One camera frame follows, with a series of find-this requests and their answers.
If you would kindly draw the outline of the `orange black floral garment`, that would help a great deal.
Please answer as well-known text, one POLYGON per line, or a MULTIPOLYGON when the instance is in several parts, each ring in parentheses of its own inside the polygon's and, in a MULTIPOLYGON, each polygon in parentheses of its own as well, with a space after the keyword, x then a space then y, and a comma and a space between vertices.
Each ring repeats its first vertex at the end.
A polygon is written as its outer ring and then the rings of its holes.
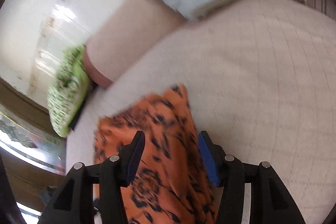
POLYGON ((214 223, 217 209, 198 149, 187 89, 149 94, 112 117, 101 118, 94 161, 101 163, 145 134, 134 180, 122 188, 129 223, 214 223))

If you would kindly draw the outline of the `dark wooden mirror cabinet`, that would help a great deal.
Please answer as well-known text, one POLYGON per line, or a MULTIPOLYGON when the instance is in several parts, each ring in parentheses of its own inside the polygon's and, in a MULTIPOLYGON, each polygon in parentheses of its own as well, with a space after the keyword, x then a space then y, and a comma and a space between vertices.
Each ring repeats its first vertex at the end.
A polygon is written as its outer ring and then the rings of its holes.
POLYGON ((15 222, 37 223, 66 174, 66 140, 47 109, 1 80, 1 204, 14 204, 15 222))

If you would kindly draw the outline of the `green white patterned cloth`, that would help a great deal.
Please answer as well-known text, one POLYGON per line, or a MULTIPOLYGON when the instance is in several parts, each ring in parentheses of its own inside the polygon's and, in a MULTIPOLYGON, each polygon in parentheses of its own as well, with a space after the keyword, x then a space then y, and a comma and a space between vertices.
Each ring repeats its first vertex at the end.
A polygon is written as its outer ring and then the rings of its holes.
POLYGON ((91 80, 84 70, 84 44, 64 51, 47 94, 47 106, 53 130, 65 138, 83 104, 91 80))

